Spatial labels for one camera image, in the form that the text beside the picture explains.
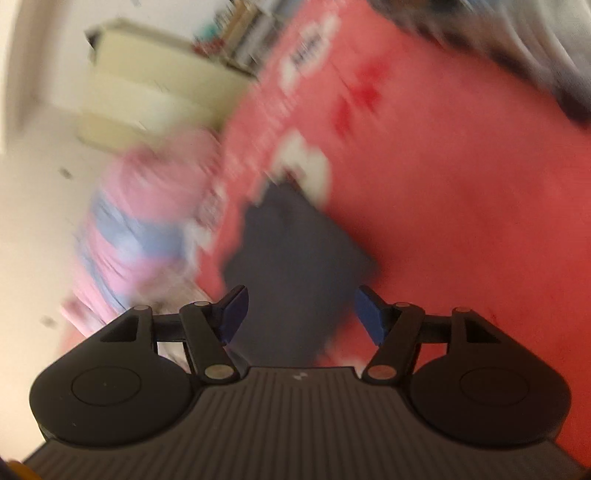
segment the tiled floor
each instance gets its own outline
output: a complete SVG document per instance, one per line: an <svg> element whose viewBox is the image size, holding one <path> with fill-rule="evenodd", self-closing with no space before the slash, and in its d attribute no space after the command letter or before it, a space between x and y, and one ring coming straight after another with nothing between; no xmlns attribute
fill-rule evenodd
<svg viewBox="0 0 591 480"><path fill-rule="evenodd" d="M0 455L22 459L42 441L28 406L55 360L66 322L73 235L110 156L75 138L76 118L40 107L0 158Z"/></svg>

